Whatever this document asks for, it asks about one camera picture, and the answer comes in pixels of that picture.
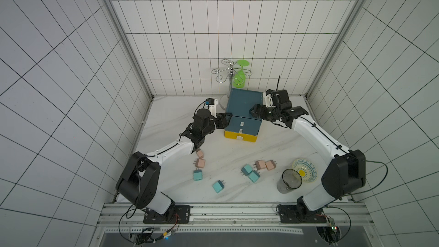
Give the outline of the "teal yellow drawer cabinet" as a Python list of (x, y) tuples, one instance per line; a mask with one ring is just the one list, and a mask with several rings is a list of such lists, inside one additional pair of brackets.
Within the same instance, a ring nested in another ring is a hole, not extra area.
[(262, 103), (262, 92), (233, 88), (226, 108), (226, 113), (230, 113), (232, 117), (225, 128), (224, 136), (234, 140), (256, 142), (262, 119), (254, 117), (250, 110)]

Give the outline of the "pink plug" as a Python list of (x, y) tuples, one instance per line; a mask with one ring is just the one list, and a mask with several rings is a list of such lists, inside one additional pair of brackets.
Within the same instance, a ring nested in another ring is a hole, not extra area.
[(198, 156), (199, 159), (203, 159), (204, 158), (204, 153), (201, 149), (197, 149), (195, 151), (196, 155)]
[(203, 169), (206, 165), (206, 161), (202, 158), (198, 158), (195, 160), (194, 165), (196, 168)]
[(266, 165), (266, 169), (267, 169), (268, 171), (275, 169), (276, 166), (277, 166), (276, 163), (275, 163), (275, 161), (273, 161), (273, 160), (266, 161), (266, 162), (265, 162), (265, 165)]
[(254, 166), (256, 167), (257, 170), (263, 170), (267, 168), (266, 162), (264, 160), (255, 161)]

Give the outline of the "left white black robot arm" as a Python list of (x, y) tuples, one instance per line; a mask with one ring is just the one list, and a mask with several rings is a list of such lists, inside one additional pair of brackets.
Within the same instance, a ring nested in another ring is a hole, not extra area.
[(175, 202), (158, 189), (161, 169), (166, 163), (194, 153), (205, 142), (205, 137), (217, 129), (226, 129), (231, 113), (216, 113), (215, 106), (198, 109), (178, 139), (150, 154), (133, 153), (115, 186), (117, 193), (136, 209), (147, 209), (165, 221), (173, 219)]

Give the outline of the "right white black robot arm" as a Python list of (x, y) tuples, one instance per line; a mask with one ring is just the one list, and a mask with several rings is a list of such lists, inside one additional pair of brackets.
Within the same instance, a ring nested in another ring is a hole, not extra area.
[(363, 152), (342, 145), (320, 127), (307, 110), (293, 106), (285, 89), (269, 89), (265, 97), (265, 103), (253, 106), (250, 114), (274, 125), (280, 121), (281, 127), (293, 129), (315, 148), (327, 165), (317, 186), (297, 199), (294, 214), (298, 221), (307, 221), (322, 212), (323, 207), (365, 186)]

